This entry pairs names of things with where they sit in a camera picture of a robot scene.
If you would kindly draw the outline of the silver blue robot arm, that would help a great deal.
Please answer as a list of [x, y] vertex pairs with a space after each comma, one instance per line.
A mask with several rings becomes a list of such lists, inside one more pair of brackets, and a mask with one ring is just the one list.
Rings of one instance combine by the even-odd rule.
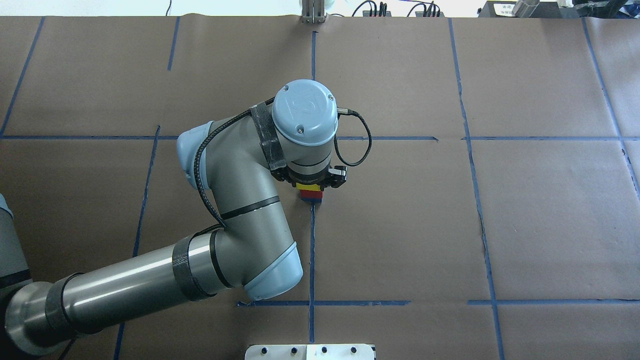
[[354, 116], [317, 80], [288, 82], [238, 115], [176, 139], [180, 167], [208, 214], [174, 244], [55, 281], [34, 281], [1, 199], [1, 358], [36, 360], [80, 338], [241, 288], [279, 296], [303, 275], [276, 182], [340, 187], [339, 121]]

